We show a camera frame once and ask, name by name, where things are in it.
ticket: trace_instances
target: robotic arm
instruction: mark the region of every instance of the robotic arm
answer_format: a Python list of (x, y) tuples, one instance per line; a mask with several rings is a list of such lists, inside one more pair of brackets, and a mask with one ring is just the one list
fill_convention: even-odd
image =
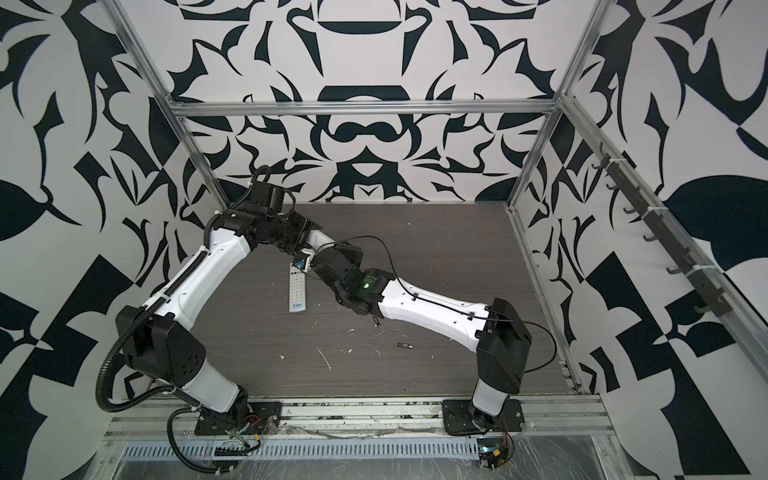
[[(265, 168), (265, 181), (256, 181)], [(118, 314), (121, 335), (99, 372), (97, 404), (107, 412), (119, 412), (158, 392), (172, 392), (215, 417), (225, 430), (236, 432), (246, 425), (247, 392), (208, 362), (204, 346), (189, 330), (224, 277), (264, 243), (293, 255), (293, 264), (302, 270), (313, 270), (339, 304), (355, 313), (411, 322), (477, 352), (479, 379), (470, 413), (477, 430), (490, 429), (507, 396), (519, 392), (531, 345), (531, 335), (515, 309), (498, 298), (489, 306), (430, 293), (394, 272), (362, 271), (361, 249), (334, 242), (293, 208), (280, 213), (283, 196), (293, 195), (268, 184), (268, 170), (257, 170), (246, 193), (209, 220), (204, 244), (164, 288), (140, 308), (126, 306)], [(111, 403), (108, 372), (121, 349), (128, 366), (166, 385), (121, 404)]]

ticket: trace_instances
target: remote control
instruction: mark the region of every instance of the remote control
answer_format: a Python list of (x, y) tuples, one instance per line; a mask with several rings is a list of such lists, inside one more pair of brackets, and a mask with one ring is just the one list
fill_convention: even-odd
[(288, 284), (290, 291), (288, 294), (288, 311), (290, 313), (303, 312), (306, 310), (306, 285), (304, 272), (290, 264)]

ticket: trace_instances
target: black and white patterned wallpaper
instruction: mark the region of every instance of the black and white patterned wallpaper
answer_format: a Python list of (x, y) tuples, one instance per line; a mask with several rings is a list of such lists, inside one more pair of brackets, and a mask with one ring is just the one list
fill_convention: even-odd
[(507, 200), (543, 114), (191, 118), (227, 196), (261, 164), (298, 201)]
[(551, 98), (595, 0), (125, 0), (185, 101)]
[[(620, 0), (576, 88), (763, 315), (766, 7)], [(597, 162), (563, 119), (518, 205), (587, 390), (638, 478), (768, 477), (768, 385)]]
[[(0, 5), (0, 478), (62, 478), (111, 416), (114, 318), (200, 245), (217, 207), (93, 0)], [(114, 395), (142, 387), (115, 372)]]

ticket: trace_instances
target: black mounting plate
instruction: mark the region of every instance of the black mounting plate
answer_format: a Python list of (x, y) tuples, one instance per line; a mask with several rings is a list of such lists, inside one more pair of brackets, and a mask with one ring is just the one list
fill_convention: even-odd
[[(283, 404), (280, 402), (248, 402), (252, 415), (259, 419), (250, 418), (250, 426), (242, 435), (261, 435), (264, 429), (270, 423), (275, 426), (280, 424), (280, 414), (283, 411)], [(194, 428), (195, 435), (225, 435), (224, 429), (217, 425), (216, 419), (210, 416), (204, 416), (202, 420), (197, 420)]]
[[(443, 400), (442, 421), (445, 433), (453, 436), (481, 435), (485, 433), (478, 430), (472, 424), (469, 415), (469, 407), (472, 400)], [(503, 432), (504, 424), (507, 424), (508, 432), (522, 432), (522, 424), (525, 423), (522, 407), (518, 400), (507, 399), (491, 427), (492, 432)]]

